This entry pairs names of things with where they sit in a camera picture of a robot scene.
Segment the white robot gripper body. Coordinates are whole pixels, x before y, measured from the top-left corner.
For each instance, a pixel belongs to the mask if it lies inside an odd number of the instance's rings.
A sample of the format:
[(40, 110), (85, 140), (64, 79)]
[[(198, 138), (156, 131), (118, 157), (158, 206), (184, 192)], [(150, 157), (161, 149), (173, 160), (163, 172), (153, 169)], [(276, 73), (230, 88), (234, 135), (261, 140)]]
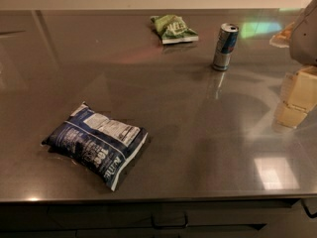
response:
[(301, 64), (317, 65), (317, 0), (311, 0), (294, 22), (289, 52)]

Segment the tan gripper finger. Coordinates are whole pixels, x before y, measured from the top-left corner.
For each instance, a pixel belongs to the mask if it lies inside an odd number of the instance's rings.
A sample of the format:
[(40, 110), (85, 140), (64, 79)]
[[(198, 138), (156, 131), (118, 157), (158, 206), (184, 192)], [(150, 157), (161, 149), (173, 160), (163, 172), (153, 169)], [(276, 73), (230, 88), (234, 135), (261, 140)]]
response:
[(316, 105), (317, 67), (305, 65), (297, 72), (285, 75), (274, 121), (283, 127), (296, 128)]
[(294, 23), (288, 24), (283, 30), (273, 35), (269, 40), (269, 43), (277, 48), (288, 48), (290, 44), (293, 27)]

